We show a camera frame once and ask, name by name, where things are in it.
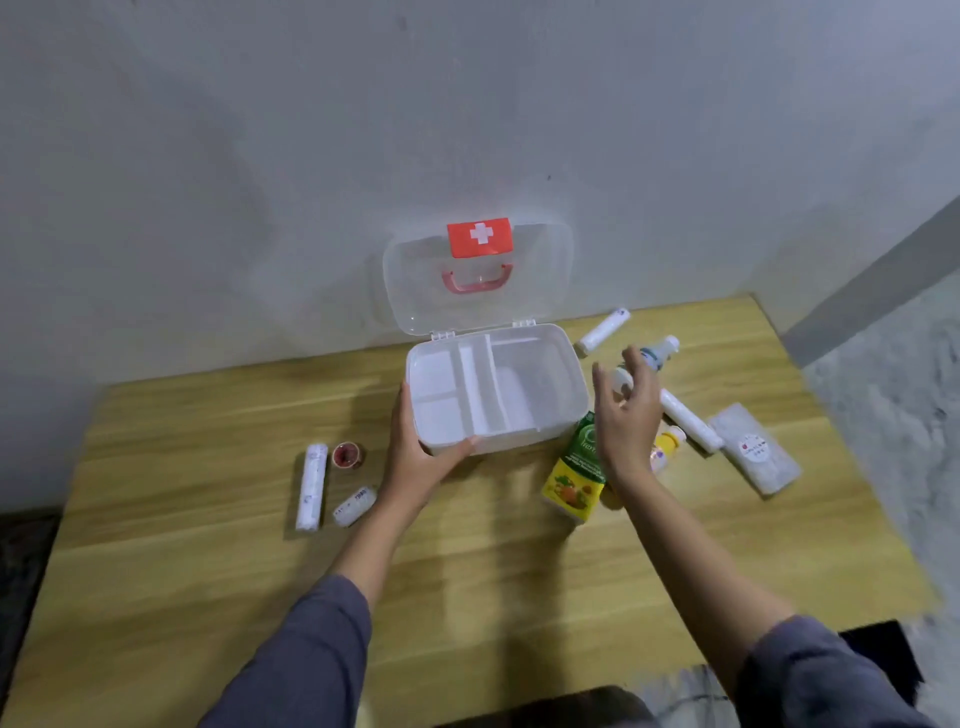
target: white plastic tray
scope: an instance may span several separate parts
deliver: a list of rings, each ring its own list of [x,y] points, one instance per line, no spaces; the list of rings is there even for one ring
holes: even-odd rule
[[[417,344],[407,356],[417,433],[431,449],[480,435],[479,452],[557,437],[589,409],[576,352],[554,324]]]

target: gray floor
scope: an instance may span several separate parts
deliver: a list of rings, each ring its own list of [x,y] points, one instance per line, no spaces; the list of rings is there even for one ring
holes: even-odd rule
[[[944,598],[904,627],[926,681],[918,707],[960,726],[960,272],[804,375]]]

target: white tube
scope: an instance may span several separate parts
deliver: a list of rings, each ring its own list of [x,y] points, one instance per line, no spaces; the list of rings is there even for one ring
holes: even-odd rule
[[[376,491],[365,485],[336,507],[333,511],[333,520],[341,528],[346,528],[369,511],[375,502]]]
[[[577,349],[588,354],[600,346],[604,339],[630,319],[630,311],[626,308],[617,308],[610,316],[597,324],[584,338],[577,342]]]
[[[665,389],[660,390],[660,404],[667,417],[679,425],[687,435],[697,441],[707,453],[723,447],[723,438],[707,423],[691,412],[683,402]]]
[[[303,480],[300,481],[300,505],[297,508],[298,531],[316,531],[320,526],[325,476],[326,445],[311,445],[303,458]]]

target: dark fabric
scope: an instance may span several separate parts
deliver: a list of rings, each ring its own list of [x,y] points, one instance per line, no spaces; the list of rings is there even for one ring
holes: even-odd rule
[[[744,728],[933,728],[874,663],[810,617],[788,619],[756,644],[734,702]]]
[[[351,726],[356,720],[372,625],[367,599],[327,576],[227,685],[203,728]]]
[[[901,698],[910,705],[917,704],[917,690],[924,678],[898,622],[868,624],[841,632],[840,637],[858,655],[876,663]]]

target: black object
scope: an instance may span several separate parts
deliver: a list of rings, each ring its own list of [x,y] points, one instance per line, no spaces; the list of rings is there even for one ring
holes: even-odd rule
[[[910,644],[895,621],[883,621],[841,632],[850,648],[872,660],[887,674],[887,679],[910,705],[917,705],[917,689],[924,678],[913,659]]]

